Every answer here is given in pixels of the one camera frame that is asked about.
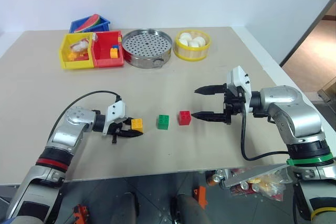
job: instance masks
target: red plastic bin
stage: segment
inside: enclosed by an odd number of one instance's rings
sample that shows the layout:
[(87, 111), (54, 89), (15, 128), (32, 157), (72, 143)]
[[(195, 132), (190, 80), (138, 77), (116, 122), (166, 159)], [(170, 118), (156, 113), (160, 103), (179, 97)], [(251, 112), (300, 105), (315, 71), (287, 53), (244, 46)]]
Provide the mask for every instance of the red plastic bin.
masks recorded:
[[(92, 59), (95, 68), (118, 67), (124, 65), (121, 46), (121, 31), (95, 32), (96, 40), (92, 41)], [(118, 57), (110, 57), (112, 46), (118, 45)]]

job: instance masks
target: yellow plastic bin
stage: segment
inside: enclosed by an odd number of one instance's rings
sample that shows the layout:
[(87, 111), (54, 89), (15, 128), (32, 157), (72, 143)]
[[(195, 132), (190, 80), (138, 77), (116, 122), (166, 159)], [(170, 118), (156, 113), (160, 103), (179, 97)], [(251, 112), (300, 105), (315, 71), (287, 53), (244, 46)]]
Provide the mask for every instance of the yellow plastic bin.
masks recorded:
[[(61, 47), (59, 48), (59, 60), (61, 66), (64, 69), (80, 69), (80, 68), (94, 68), (92, 60), (92, 35), (93, 33), (78, 33), (78, 34), (66, 34), (62, 41)], [(87, 38), (89, 40), (88, 46), (88, 60), (75, 60), (70, 61), (68, 55), (71, 53), (70, 46), (74, 43), (79, 42), (81, 39)]]
[[(181, 33), (189, 33), (191, 34), (192, 38), (195, 38), (197, 36), (203, 37), (205, 40), (205, 46), (203, 47), (185, 46), (179, 41)], [(203, 60), (208, 54), (210, 44), (211, 44), (211, 38), (205, 32), (200, 31), (200, 30), (184, 30), (184, 31), (179, 32), (176, 35), (175, 43), (174, 43), (174, 53), (179, 58), (183, 60), (187, 60), (187, 61)]]

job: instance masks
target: green lego brick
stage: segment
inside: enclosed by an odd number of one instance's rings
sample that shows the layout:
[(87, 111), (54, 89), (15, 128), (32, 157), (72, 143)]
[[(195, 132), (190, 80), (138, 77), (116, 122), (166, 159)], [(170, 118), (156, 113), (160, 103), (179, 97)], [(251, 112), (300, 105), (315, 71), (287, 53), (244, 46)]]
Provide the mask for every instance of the green lego brick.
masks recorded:
[(168, 115), (159, 115), (159, 120), (158, 120), (158, 129), (159, 130), (168, 130), (169, 126), (169, 116)]

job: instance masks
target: red ring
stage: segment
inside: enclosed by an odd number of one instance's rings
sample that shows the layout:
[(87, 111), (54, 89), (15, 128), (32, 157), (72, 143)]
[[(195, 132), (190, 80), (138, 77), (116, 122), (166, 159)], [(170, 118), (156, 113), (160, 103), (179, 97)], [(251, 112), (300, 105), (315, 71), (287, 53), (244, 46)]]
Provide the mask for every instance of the red ring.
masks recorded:
[(61, 163), (61, 162), (57, 162), (55, 160), (52, 159), (47, 159), (47, 158), (39, 158), (36, 163), (40, 163), (40, 164), (46, 164), (46, 165), (55, 165), (59, 168), (62, 168), (63, 170), (67, 170), (68, 166)]

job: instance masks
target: toy watermelon slice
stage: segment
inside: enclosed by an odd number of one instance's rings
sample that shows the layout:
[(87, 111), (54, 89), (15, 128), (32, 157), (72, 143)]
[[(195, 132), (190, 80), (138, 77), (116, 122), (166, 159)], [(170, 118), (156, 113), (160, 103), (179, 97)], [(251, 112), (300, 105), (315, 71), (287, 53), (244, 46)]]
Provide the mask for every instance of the toy watermelon slice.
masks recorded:
[(88, 29), (92, 26), (95, 26), (99, 23), (100, 16), (98, 14), (93, 14), (91, 17), (88, 18), (80, 27), (78, 27), (74, 33), (81, 33), (83, 30)]

